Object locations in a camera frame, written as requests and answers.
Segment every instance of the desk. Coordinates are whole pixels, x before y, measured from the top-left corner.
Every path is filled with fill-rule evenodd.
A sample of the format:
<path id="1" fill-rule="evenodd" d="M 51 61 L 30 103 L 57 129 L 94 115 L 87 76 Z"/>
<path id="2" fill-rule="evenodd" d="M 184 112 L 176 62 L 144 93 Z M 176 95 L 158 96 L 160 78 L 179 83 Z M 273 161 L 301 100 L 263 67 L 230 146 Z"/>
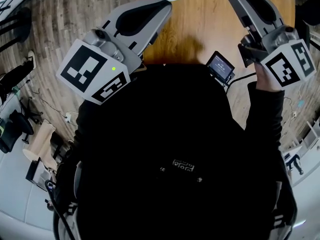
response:
<path id="1" fill-rule="evenodd" d="M 295 25 L 295 0 L 271 0 L 284 23 Z M 236 68 L 244 68 L 238 50 L 248 32 L 228 0 L 178 0 L 154 45 L 144 52 L 146 64 L 202 63 L 219 51 Z"/>

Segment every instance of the person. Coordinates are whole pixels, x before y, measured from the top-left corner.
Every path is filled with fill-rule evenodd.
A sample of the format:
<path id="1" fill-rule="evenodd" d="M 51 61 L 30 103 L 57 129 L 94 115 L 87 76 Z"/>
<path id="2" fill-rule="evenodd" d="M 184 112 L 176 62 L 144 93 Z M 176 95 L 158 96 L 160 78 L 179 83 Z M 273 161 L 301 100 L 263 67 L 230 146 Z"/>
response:
<path id="1" fill-rule="evenodd" d="M 35 53 L 30 50 L 28 57 L 23 58 L 22 65 L 17 66 L 0 80 L 0 98 L 2 104 L 7 100 L 8 94 L 12 88 L 19 84 L 32 70 L 37 67 Z"/>
<path id="2" fill-rule="evenodd" d="M 291 228 L 297 206 L 279 151 L 284 91 L 255 70 L 245 129 L 205 65 L 149 65 L 102 105 L 84 101 L 55 188 L 61 211 L 78 203 L 81 239 L 262 240 Z"/>

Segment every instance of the office chair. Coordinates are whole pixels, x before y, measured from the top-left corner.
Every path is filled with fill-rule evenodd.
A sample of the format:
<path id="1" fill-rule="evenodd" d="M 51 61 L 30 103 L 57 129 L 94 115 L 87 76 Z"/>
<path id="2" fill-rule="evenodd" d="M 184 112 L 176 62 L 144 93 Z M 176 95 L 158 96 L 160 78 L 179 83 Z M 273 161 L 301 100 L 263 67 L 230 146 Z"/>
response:
<path id="1" fill-rule="evenodd" d="M 34 130 L 28 118 L 14 110 L 9 116 L 9 121 L 5 124 L 0 137 L 0 150 L 5 154 L 11 152 L 22 133 L 33 135 Z"/>

